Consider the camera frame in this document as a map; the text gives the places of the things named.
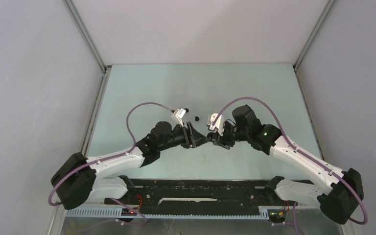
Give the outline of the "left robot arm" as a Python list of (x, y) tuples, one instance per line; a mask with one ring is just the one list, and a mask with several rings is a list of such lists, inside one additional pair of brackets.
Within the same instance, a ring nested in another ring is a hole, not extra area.
[(129, 149), (97, 157), (84, 157), (81, 152), (72, 154), (50, 182), (59, 204), (66, 210), (92, 199), (115, 198), (129, 204), (135, 198), (135, 190), (131, 188), (130, 180), (121, 174), (123, 171), (155, 162), (164, 150), (177, 146), (196, 148), (209, 141), (191, 122), (172, 127), (170, 123), (160, 121)]

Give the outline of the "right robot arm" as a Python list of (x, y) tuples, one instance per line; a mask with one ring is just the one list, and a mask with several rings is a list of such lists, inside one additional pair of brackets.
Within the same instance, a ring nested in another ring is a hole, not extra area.
[(300, 148), (281, 129), (262, 124), (248, 105), (232, 112), (234, 123), (218, 113), (211, 114), (207, 123), (209, 138), (215, 145), (230, 149), (245, 141), (257, 151), (281, 160), (303, 172), (311, 181), (299, 183), (283, 176), (272, 178), (266, 185), (265, 198), (272, 205), (295, 201), (319, 208), (337, 224), (345, 224), (364, 199), (361, 174), (353, 168), (343, 170)]

